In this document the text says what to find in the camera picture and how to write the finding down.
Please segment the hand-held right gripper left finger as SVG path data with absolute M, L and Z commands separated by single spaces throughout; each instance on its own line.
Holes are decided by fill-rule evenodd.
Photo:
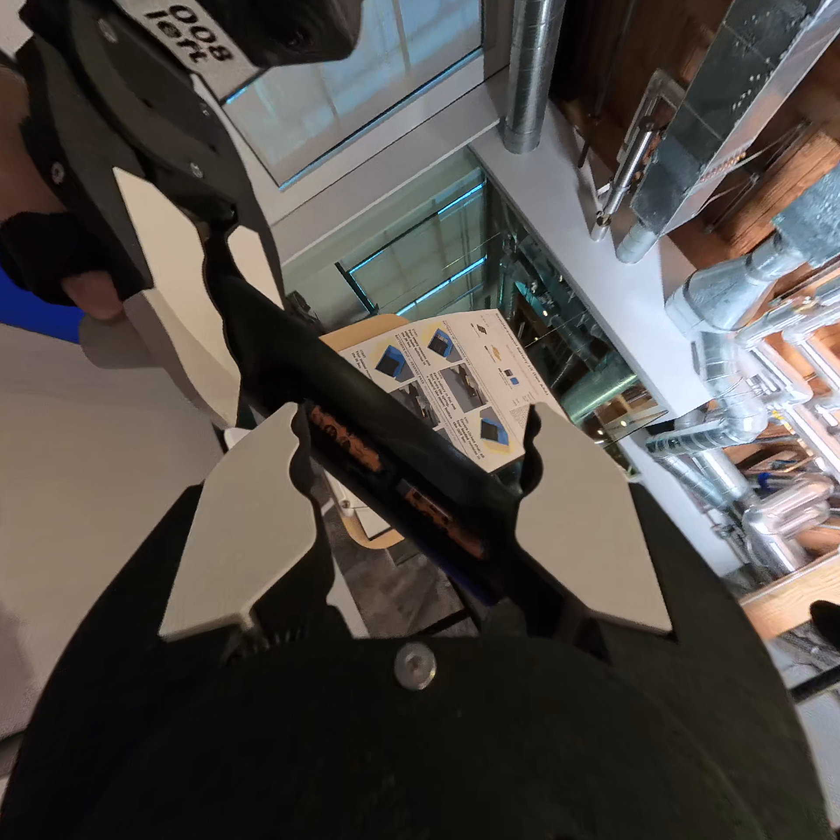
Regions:
M 308 425 L 294 405 L 226 453 L 200 488 L 164 640 L 257 623 L 282 636 L 325 610 L 332 555 L 314 482 Z

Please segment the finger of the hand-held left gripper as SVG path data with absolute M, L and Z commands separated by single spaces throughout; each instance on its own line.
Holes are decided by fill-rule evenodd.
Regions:
M 153 286 L 124 303 L 152 358 L 220 428 L 238 419 L 240 375 L 205 289 L 203 243 L 193 221 L 152 183 L 112 171 Z
M 243 279 L 283 309 L 268 256 L 257 232 L 246 226 L 237 226 L 227 236 L 227 247 Z

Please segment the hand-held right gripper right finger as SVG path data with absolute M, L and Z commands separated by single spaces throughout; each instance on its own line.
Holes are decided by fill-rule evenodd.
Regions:
M 550 405 L 530 406 L 523 446 L 518 546 L 588 613 L 669 634 L 626 472 Z

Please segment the black remote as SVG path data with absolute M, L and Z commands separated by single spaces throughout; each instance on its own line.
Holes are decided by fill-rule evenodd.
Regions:
M 333 351 L 302 321 L 278 308 L 239 274 L 227 233 L 204 245 L 203 275 L 225 342 L 248 400 L 263 414 L 287 403 L 302 406 L 315 459 L 402 536 L 483 603 L 508 598 L 522 611 L 528 634 L 558 633 L 571 595 L 518 546 L 521 497 L 426 427 L 362 372 Z M 311 422 L 314 405 L 334 415 L 381 455 L 374 474 L 349 457 Z M 477 560 L 415 511 L 397 493 L 406 481 L 433 498 L 482 541 Z

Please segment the orange black battery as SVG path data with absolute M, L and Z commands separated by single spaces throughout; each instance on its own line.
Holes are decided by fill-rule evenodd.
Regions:
M 383 470 L 382 457 L 360 435 L 351 431 L 334 415 L 314 405 L 308 409 L 310 422 L 324 433 L 332 443 L 342 449 L 355 462 L 374 474 Z
M 485 548 L 480 538 L 433 498 L 404 480 L 397 484 L 396 490 L 409 506 L 445 532 L 462 550 L 477 560 L 484 559 Z

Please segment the blue plastic bin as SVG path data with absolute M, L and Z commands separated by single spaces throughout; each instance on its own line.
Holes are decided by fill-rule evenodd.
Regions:
M 83 312 L 40 300 L 18 288 L 1 269 L 1 323 L 69 343 L 79 343 Z

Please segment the person's left hand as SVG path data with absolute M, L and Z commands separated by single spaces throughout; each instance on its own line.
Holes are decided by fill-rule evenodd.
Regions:
M 51 191 L 25 147 L 28 116 L 25 80 L 2 66 L 2 268 L 42 301 L 76 306 L 100 322 L 120 320 L 123 303 L 102 247 Z

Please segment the tall glass window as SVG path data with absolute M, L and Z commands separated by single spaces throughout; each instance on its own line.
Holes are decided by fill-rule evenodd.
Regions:
M 423 214 L 335 267 L 368 315 L 424 319 L 482 288 L 491 249 L 489 182 L 475 169 L 429 201 Z

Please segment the large glass window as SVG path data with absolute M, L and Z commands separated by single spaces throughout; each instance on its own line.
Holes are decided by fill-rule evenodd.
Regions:
M 224 105 L 279 186 L 294 182 L 482 46 L 479 1 L 366 1 L 348 59 L 276 68 Z

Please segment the instruction sheet on stand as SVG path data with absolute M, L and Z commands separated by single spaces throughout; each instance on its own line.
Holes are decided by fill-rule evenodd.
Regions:
M 515 497 L 530 405 L 569 418 L 498 309 L 381 314 L 320 339 Z

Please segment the silver ceiling pipes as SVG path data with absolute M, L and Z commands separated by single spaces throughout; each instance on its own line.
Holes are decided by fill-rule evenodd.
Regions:
M 604 238 L 636 173 L 635 224 L 616 257 L 635 264 L 697 216 L 838 35 L 838 2 L 732 2 L 686 87 L 657 70 L 626 131 L 591 229 Z M 838 258 L 838 165 L 771 220 L 746 255 L 695 271 L 665 309 L 690 341 L 712 410 L 646 442 L 651 458 L 733 522 L 747 564 L 774 578 L 810 563 L 801 532 L 830 516 L 838 492 L 838 363 L 815 336 L 838 323 L 838 277 L 753 320 L 775 282 Z M 815 471 L 758 497 L 726 456 L 771 419 L 815 457 Z

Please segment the silver air duct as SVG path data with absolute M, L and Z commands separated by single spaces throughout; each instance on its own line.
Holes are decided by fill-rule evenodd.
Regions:
M 516 1 L 502 142 L 512 154 L 540 143 L 565 1 Z

